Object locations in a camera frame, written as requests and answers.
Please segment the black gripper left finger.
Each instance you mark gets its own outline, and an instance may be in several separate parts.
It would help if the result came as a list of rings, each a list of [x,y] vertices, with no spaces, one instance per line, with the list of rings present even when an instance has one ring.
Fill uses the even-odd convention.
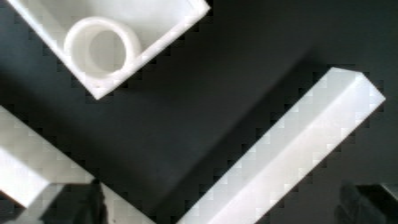
[[[67,184],[40,215],[42,224],[108,224],[99,181]]]

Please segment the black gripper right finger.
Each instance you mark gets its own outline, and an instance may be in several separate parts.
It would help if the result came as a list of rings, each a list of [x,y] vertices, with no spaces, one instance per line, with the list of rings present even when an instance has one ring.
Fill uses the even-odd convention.
[[[398,184],[342,183],[333,224],[398,224]]]

